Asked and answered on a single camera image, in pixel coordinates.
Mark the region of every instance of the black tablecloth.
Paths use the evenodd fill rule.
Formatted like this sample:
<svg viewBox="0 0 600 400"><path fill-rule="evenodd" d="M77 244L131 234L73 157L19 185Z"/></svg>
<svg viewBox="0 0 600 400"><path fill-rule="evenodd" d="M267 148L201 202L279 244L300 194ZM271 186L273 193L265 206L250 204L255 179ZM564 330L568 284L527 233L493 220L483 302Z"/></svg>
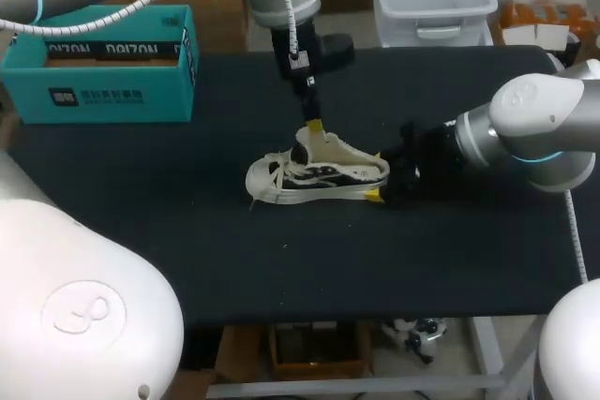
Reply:
<svg viewBox="0 0 600 400"><path fill-rule="evenodd" d="M327 128L374 153L407 119L437 125L552 71L536 48L379 49L318 82ZM266 53L205 56L198 85L190 124L26 126L11 152L67 213L155 264L188 325L540 314L578 284L563 197L511 170L464 200L250 211L246 171L292 145L297 100ZM594 181L581 192L600 197ZM600 233L589 205L584 248Z"/></svg>

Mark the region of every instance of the orange item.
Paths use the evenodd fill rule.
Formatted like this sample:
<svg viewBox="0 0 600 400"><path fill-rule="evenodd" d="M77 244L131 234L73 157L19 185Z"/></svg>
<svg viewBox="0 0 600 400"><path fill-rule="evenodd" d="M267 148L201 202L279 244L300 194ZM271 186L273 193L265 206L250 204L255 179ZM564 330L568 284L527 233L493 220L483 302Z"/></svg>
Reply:
<svg viewBox="0 0 600 400"><path fill-rule="evenodd" d="M598 21L580 5L529 6L511 2L502 9L500 24L502 28L537 23L568 25L569 31L582 39L599 24Z"/></svg>

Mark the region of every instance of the teal box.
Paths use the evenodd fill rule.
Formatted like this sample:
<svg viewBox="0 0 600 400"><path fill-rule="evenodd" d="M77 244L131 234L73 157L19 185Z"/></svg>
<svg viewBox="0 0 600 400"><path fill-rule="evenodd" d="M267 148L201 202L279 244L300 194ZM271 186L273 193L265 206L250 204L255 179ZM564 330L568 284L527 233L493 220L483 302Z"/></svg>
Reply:
<svg viewBox="0 0 600 400"><path fill-rule="evenodd" d="M40 25L91 22L120 8L92 6ZM187 122L199 56L190 8L150 6L75 37L20 34L8 48L0 79L26 124ZM129 63L126 67L71 67L77 66L72 62L69 67L45 67L49 58ZM150 59L172 60L172 65L145 66Z"/></svg>

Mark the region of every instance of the shoe sole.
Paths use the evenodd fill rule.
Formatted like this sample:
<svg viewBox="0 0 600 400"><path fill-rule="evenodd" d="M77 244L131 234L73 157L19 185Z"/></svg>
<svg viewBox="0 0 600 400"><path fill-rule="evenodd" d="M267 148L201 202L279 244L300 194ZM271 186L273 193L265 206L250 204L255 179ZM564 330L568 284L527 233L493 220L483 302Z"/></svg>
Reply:
<svg viewBox="0 0 600 400"><path fill-rule="evenodd" d="M296 205L314 200L367 200L367 193L381 187L385 180L369 185L352 185L337 187L320 187L317 189L281 189L280 192L273 187L264 188L260 180L263 178L258 169L261 160L256 161L246 174L246 190L255 200L278 205Z"/></svg>

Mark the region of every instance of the cable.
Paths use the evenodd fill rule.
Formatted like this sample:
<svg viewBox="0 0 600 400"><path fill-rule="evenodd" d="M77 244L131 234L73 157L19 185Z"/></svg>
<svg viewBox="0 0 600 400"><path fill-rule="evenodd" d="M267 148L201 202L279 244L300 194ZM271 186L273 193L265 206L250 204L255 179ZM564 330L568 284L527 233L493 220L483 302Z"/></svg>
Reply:
<svg viewBox="0 0 600 400"><path fill-rule="evenodd" d="M431 397L429 397L428 395L425 395L421 391L414 391L414 393L416 393L419 397L423 398L424 400L431 400Z"/></svg>
<svg viewBox="0 0 600 400"><path fill-rule="evenodd" d="M110 16L106 16L93 22L87 22L80 25L71 25L70 27L39 27L37 25L25 25L23 23L0 19L0 30L6 29L17 33L26 33L28 35L37 35L43 37L69 37L73 35L80 35L82 33L94 32L106 27L107 25L119 22L125 19L127 16L143 9L144 7L147 7L154 1L156 0L138 0ZM290 54L295 56L298 54L298 39L292 0L283 1L288 13L288 25L290 27Z"/></svg>
<svg viewBox="0 0 600 400"><path fill-rule="evenodd" d="M564 191L564 200L566 202L566 212L569 217L569 226L571 227L571 240L573 241L573 248L575 249L575 257L577 258L579 276L581 277L581 283L585 284L588 282L588 273L585 269L585 260L583 259L583 251L581 250L581 241L579 240L578 231L578 220L575 216L575 205L573 204L573 197L571 196L571 191Z"/></svg>
<svg viewBox="0 0 600 400"><path fill-rule="evenodd" d="M293 14L292 0L283 0L285 9L288 12L288 27L290 28L290 54L298 55L298 35L296 32L296 17Z"/></svg>

